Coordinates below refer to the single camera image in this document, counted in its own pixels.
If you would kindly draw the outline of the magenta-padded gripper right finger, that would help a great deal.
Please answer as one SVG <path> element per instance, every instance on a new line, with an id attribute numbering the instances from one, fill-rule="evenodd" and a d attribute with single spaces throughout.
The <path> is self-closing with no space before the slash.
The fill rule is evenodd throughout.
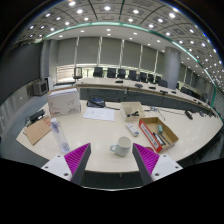
<path id="1" fill-rule="evenodd" d="M 182 167 L 167 154 L 158 155 L 137 143 L 133 144 L 132 153 L 144 185 L 182 169 Z"/>

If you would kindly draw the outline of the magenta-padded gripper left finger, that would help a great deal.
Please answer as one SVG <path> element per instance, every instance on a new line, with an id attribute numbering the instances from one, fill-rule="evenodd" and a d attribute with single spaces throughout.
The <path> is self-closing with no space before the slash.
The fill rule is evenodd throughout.
<path id="1" fill-rule="evenodd" d="M 42 169 L 79 185 L 91 154 L 91 144 L 84 144 L 66 155 L 57 155 Z"/>

